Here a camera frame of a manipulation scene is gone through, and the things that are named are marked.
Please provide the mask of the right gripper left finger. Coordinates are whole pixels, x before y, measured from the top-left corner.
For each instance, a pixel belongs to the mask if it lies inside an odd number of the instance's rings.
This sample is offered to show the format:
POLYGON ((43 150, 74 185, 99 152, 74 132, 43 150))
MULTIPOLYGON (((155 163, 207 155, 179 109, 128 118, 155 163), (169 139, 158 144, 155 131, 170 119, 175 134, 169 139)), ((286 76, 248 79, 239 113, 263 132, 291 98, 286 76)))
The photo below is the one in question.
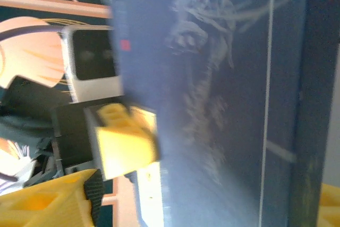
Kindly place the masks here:
POLYGON ((99 169, 1 196, 1 226, 97 226, 104 185, 99 169))

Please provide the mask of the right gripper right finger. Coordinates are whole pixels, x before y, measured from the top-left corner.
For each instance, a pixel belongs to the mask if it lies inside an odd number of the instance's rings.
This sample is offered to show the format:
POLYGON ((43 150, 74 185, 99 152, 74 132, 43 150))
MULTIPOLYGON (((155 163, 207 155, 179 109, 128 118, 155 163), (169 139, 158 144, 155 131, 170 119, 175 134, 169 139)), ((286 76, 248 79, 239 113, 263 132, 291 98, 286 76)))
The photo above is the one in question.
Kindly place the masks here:
POLYGON ((339 187, 322 184, 318 226, 319 227, 340 227, 340 194, 339 187))

